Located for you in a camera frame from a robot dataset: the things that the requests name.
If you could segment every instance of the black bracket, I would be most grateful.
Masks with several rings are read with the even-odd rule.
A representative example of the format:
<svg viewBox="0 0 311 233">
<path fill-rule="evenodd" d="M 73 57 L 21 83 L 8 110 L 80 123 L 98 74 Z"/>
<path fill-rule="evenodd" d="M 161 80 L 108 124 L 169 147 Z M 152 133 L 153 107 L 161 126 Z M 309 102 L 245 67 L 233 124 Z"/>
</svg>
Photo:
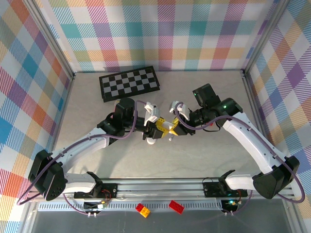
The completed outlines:
<svg viewBox="0 0 311 233">
<path fill-rule="evenodd" d="M 103 183 L 102 184 L 102 192 L 99 192 L 96 196 L 91 195 L 90 193 L 84 193 L 84 192 L 75 192 L 73 195 L 73 198 L 75 199 L 106 199 L 106 197 L 109 199 L 110 194 L 111 198 L 116 198 L 118 193 L 118 184 L 117 183 Z"/>
<path fill-rule="evenodd" d="M 28 176 L 30 182 L 33 182 L 41 170 L 53 159 L 51 155 L 46 150 L 37 153 Z M 53 200 L 65 190 L 66 182 L 61 164 L 54 162 L 40 177 L 35 188 L 45 200 Z"/>
<path fill-rule="evenodd" d="M 206 198 L 239 198 L 240 194 L 237 190 L 227 191 L 224 193 L 220 186 L 220 182 L 204 182 L 203 189 L 204 189 L 204 196 Z M 247 191 L 240 189 L 241 198 L 247 197 Z"/>
<path fill-rule="evenodd" d="M 235 212 L 238 209 L 238 204 L 236 203 L 235 205 L 233 205 L 232 203 L 230 203 L 230 200 L 222 200 L 222 207 L 223 210 L 222 212 L 224 213 L 228 213 L 228 212 Z"/>
<path fill-rule="evenodd" d="M 89 193 L 84 192 L 75 192 L 73 198 L 75 199 L 112 199 L 117 197 L 118 192 L 118 184 L 117 183 L 103 183 L 98 176 L 96 176 L 93 172 L 88 171 L 91 177 L 94 178 L 96 184 L 94 188 Z"/>
</svg>

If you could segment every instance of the plaid wall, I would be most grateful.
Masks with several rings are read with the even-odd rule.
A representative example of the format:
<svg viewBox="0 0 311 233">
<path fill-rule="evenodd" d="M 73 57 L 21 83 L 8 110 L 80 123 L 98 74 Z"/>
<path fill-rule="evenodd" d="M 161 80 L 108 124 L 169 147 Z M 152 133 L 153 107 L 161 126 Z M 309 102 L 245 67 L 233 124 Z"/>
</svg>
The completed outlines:
<svg viewBox="0 0 311 233">
<path fill-rule="evenodd" d="M 290 1 L 251 70 L 251 82 L 269 140 L 300 161 L 307 199 L 299 209 L 311 232 L 310 12 L 311 0 Z"/>
<path fill-rule="evenodd" d="M 37 0 L 76 71 L 241 69 L 278 0 Z"/>
<path fill-rule="evenodd" d="M 69 78 L 22 0 L 0 0 L 0 233 L 14 233 L 35 154 L 51 149 Z"/>
</svg>

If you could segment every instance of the yellow object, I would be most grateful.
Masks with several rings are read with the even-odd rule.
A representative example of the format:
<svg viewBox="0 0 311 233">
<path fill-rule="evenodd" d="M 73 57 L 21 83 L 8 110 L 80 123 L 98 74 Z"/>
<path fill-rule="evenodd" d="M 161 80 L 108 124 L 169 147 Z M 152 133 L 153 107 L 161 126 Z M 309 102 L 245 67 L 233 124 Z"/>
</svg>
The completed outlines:
<svg viewBox="0 0 311 233">
<path fill-rule="evenodd" d="M 169 133 L 169 130 L 165 129 L 164 127 L 162 127 L 163 123 L 165 122 L 166 120 L 163 119 L 163 118 L 159 118 L 155 125 L 157 127 L 158 130 L 162 131 L 163 134 L 162 134 L 162 137 L 165 137 L 168 133 Z"/>
<path fill-rule="evenodd" d="M 150 214 L 150 210 L 147 209 L 146 207 L 142 208 L 142 210 L 140 211 L 140 214 L 143 215 L 144 217 L 148 217 L 148 215 Z"/>
<path fill-rule="evenodd" d="M 177 127 L 177 125 L 179 124 L 178 118 L 175 118 L 175 119 L 173 120 L 172 124 L 173 124 L 174 126 L 171 128 L 170 133 L 172 133 L 172 134 L 178 136 L 178 134 L 174 131 L 174 129 L 175 129 L 175 128 Z"/>
</svg>

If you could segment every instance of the black and white chessboard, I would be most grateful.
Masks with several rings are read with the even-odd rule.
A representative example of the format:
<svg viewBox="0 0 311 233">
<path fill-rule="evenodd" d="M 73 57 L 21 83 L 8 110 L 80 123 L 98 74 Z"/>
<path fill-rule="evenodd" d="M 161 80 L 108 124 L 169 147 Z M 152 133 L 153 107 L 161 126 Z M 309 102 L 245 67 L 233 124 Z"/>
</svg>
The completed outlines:
<svg viewBox="0 0 311 233">
<path fill-rule="evenodd" d="M 153 67 L 99 77 L 104 102 L 160 90 Z"/>
</svg>

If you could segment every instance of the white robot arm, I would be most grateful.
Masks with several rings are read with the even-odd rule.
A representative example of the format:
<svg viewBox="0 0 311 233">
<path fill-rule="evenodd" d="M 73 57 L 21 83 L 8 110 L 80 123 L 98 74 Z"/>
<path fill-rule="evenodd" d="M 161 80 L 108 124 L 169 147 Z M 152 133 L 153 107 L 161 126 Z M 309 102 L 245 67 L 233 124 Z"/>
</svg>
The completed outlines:
<svg viewBox="0 0 311 233">
<path fill-rule="evenodd" d="M 294 157 L 286 158 L 285 154 L 277 150 L 242 112 L 241 107 L 233 99 L 220 101 L 215 95 L 210 85 L 207 84 L 193 91 L 198 103 L 202 106 L 194 112 L 190 111 L 186 105 L 178 107 L 178 102 L 174 101 L 170 107 L 170 112 L 183 117 L 183 121 L 192 127 L 204 125 L 218 116 L 232 116 L 231 120 L 218 120 L 217 124 L 223 127 L 233 135 L 241 145 L 249 152 L 259 166 L 260 171 L 253 174 L 243 174 L 231 170 L 219 178 L 219 186 L 223 192 L 230 192 L 237 189 L 257 190 L 265 198 L 274 197 L 281 189 L 288 185 L 293 177 L 291 173 L 284 168 L 284 165 L 275 158 L 277 155 L 282 159 L 295 173 L 299 166 L 299 161 Z M 143 132 L 143 139 L 159 139 L 168 133 L 174 135 L 194 135 L 191 130 L 178 119 L 173 123 L 168 123 L 159 116 L 159 110 L 150 103 L 145 105 L 146 117 L 137 117 L 134 130 Z M 40 151 L 34 160 L 31 168 L 29 180 L 32 182 L 38 173 L 55 156 L 61 156 L 45 172 L 35 184 L 36 189 L 46 200 L 52 200 L 62 193 L 83 192 L 90 197 L 97 198 L 106 188 L 102 181 L 92 172 L 86 174 L 70 174 L 68 171 L 74 163 L 82 157 L 88 156 L 97 150 L 107 147 L 116 141 L 116 139 L 105 136 L 116 135 L 123 136 L 126 129 L 133 126 L 134 101 L 130 98 L 123 98 L 116 105 L 114 113 L 111 113 L 104 121 L 99 123 L 90 133 L 82 137 L 83 142 L 73 143 L 68 150 L 55 150 L 47 153 Z"/>
</svg>

